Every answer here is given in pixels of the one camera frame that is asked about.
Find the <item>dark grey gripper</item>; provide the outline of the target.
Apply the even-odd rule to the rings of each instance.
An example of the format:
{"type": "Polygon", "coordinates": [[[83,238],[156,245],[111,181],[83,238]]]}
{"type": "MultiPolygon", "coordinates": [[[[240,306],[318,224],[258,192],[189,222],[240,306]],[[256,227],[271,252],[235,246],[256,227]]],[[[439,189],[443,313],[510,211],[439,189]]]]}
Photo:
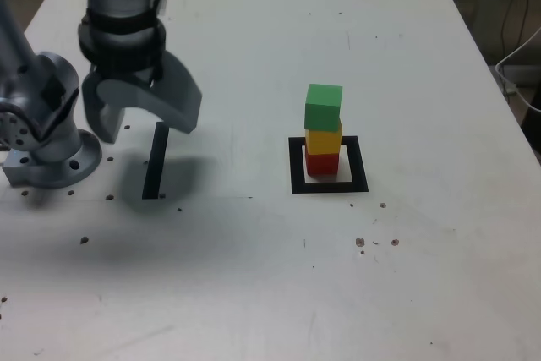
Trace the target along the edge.
{"type": "Polygon", "coordinates": [[[82,82],[86,120],[104,143],[114,144],[125,108],[138,108],[169,127],[189,134],[195,130],[202,93],[190,72],[173,54],[139,71],[112,71],[92,65],[82,82]]]}

